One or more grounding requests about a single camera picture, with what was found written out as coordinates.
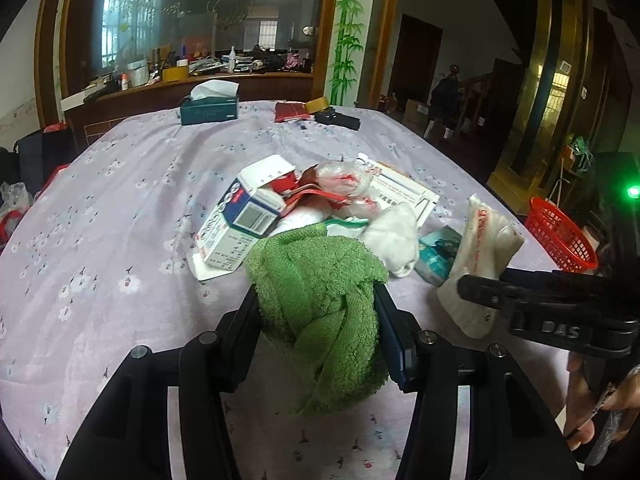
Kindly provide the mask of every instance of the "white box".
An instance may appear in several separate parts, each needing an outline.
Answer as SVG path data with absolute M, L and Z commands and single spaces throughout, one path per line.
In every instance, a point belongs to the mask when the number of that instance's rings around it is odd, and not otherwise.
M 420 229 L 436 207 L 440 196 L 415 180 L 370 159 L 364 153 L 358 154 L 358 160 L 374 173 L 371 188 L 377 192 L 378 196 L 372 197 L 380 204 L 382 210 L 400 202 L 407 202 L 414 208 L 415 217 L 418 219 L 416 227 Z
M 70 95 L 60 101 L 60 107 L 63 112 L 67 110 L 71 110 L 71 108 L 76 108 L 84 104 L 84 100 L 92 94 L 95 94 L 97 91 L 102 90 L 105 87 L 105 84 L 101 81 L 94 81 L 87 88 L 78 92 L 77 94 Z
M 285 206 L 279 194 L 262 186 L 293 170 L 281 156 L 271 155 L 240 171 L 196 234 L 204 264 L 226 272 L 240 266 Z

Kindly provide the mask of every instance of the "tape roll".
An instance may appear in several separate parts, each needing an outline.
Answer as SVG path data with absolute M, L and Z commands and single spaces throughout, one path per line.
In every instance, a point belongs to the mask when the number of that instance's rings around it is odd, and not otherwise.
M 325 110 L 329 107 L 329 100 L 326 97 L 319 97 L 318 99 L 314 99 L 313 101 L 309 101 L 305 103 L 305 110 L 310 114 L 315 114 L 320 110 Z

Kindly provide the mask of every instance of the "cardboard box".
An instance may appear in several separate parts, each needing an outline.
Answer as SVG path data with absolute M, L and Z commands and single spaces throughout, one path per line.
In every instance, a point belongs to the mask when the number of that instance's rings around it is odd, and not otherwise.
M 271 155 L 240 171 L 196 234 L 203 263 L 222 274 L 240 266 L 285 206 L 279 194 L 262 186 L 293 170 L 281 156 Z
M 402 125 L 409 128 L 414 134 L 422 136 L 429 124 L 429 107 L 421 102 L 409 99 L 404 109 Z
M 396 170 L 371 160 L 364 153 L 358 154 L 358 160 L 374 173 L 370 187 L 375 190 L 377 196 L 372 195 L 372 198 L 380 204 L 382 210 L 400 202 L 407 202 L 414 208 L 415 217 L 418 219 L 416 227 L 420 229 L 436 207 L 440 196 Z

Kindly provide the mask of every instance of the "bamboo painting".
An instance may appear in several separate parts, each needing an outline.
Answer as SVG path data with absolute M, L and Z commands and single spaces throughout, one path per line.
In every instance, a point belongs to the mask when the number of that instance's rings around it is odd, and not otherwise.
M 353 53 L 364 50 L 362 35 L 365 25 L 360 23 L 364 8 L 358 0 L 336 0 L 335 5 L 340 11 L 340 19 L 335 23 L 338 35 L 332 64 L 331 104 L 343 105 L 344 95 L 357 81 Z

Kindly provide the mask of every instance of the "red plastic basket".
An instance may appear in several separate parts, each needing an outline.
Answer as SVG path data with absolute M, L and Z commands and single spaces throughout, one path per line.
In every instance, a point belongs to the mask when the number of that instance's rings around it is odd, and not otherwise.
M 525 227 L 533 234 L 559 269 L 584 272 L 598 266 L 598 258 L 587 238 L 555 205 L 535 196 L 530 202 Z

